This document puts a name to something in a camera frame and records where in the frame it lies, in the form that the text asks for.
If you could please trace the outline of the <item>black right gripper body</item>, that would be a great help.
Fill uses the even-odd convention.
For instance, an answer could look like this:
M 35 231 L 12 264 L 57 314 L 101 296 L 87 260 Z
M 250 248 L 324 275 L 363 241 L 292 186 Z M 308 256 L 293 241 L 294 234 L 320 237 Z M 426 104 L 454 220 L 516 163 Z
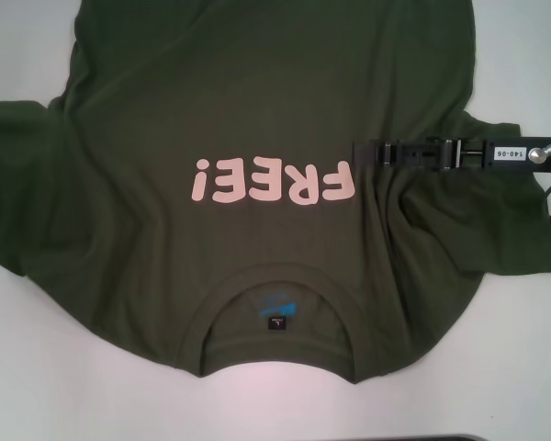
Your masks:
M 544 150 L 549 145 L 551 137 L 463 140 L 457 163 L 462 169 L 551 173 L 551 153 L 543 161 L 538 159 L 537 163 L 529 157 L 531 150 Z

